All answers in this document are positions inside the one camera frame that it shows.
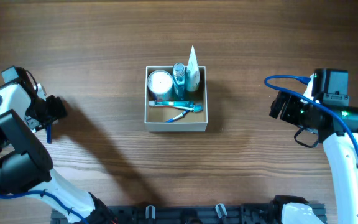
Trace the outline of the blue white toothbrush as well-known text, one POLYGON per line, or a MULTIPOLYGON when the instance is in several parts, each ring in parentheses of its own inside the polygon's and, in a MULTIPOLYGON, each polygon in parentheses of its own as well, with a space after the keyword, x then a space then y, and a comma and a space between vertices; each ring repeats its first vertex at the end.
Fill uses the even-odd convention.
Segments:
POLYGON ((188 113, 199 113, 203 111, 203 105, 194 105, 192 108, 185 108, 183 109, 183 112, 181 112, 178 116, 167 120, 167 123, 173 123, 175 121, 178 121, 179 119, 184 118, 188 113))

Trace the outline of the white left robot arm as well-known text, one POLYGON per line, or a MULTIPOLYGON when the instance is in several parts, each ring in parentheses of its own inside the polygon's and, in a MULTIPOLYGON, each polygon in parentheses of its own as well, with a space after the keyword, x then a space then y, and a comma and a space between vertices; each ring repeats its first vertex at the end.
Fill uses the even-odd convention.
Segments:
POLYGON ((67 116, 59 97, 47 96, 26 69, 11 66, 1 73, 0 199, 29 197, 60 212, 68 223, 116 223, 115 214, 92 193, 62 177, 35 136, 44 129, 52 142, 52 124, 67 116))

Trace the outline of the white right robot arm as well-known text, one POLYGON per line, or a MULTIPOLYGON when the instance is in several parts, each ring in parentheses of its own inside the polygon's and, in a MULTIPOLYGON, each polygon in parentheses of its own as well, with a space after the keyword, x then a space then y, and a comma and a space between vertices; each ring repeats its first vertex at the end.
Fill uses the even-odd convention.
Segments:
POLYGON ((339 223, 358 223, 358 107, 349 104, 349 74, 346 70, 318 68, 310 77, 293 76, 306 85, 303 94, 275 86, 278 95, 270 116, 311 132, 323 145, 333 178, 339 223))

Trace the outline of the teal mouthwash bottle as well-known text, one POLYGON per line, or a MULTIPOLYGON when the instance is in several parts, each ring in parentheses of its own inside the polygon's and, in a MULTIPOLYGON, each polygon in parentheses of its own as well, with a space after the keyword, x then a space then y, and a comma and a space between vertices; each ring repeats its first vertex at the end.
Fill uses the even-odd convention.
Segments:
POLYGON ((176 63, 173 66, 173 84, 177 100, 185 99, 185 66, 182 63, 176 63))

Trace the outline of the blue disposable razor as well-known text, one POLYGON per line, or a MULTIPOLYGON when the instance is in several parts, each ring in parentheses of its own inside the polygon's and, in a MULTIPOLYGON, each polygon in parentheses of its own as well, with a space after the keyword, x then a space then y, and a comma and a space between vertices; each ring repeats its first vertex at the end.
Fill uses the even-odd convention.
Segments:
POLYGON ((52 143, 52 124, 46 125, 45 130, 46 130, 46 134, 47 134, 46 142, 48 144, 51 144, 52 143))

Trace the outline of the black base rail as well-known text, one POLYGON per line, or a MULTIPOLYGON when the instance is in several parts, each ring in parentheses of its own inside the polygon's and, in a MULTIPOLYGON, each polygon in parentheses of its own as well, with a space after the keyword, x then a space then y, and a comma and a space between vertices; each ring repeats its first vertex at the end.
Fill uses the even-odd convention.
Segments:
MULTIPOLYGON (((119 224, 146 224, 146 208, 132 206, 111 206, 119 224)), ((226 222, 230 224, 267 223, 269 206, 266 203, 242 204, 227 206, 226 222)), ((207 207, 157 207, 155 209, 156 224, 181 224, 185 217, 197 215, 203 223, 221 223, 214 206, 207 207)))

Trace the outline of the white lotion tube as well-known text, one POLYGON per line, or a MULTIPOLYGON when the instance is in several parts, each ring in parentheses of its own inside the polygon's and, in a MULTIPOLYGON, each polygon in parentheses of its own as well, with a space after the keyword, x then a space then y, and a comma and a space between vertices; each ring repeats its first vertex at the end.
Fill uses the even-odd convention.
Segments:
POLYGON ((198 61, 196 58, 195 48, 191 47, 191 52, 186 68, 186 90, 189 92, 195 92, 200 84, 200 71, 198 67, 198 61))

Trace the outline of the clear cotton bud jar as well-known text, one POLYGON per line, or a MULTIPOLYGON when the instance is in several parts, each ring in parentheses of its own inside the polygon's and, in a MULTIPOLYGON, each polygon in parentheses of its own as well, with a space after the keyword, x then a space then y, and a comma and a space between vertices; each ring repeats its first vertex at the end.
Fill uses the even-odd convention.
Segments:
POLYGON ((147 78, 147 88, 153 99, 168 101, 173 96, 172 76, 165 70, 153 71, 147 78))

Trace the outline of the white cardboard box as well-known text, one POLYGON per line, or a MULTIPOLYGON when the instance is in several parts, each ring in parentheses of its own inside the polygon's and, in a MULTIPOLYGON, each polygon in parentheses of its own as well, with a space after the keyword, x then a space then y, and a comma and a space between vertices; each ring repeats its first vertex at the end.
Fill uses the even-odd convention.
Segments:
POLYGON ((193 101, 196 104, 203 105, 203 111, 199 113, 189 112, 178 121, 167 123, 167 120, 179 115, 182 110, 172 107, 153 107, 149 106, 150 97, 147 87, 147 78, 155 70, 166 70, 172 73, 172 66, 150 65, 145 68, 144 78, 144 124, 149 132, 205 132, 208 125, 208 86, 207 69, 205 66, 199 66, 200 86, 193 95, 193 101))

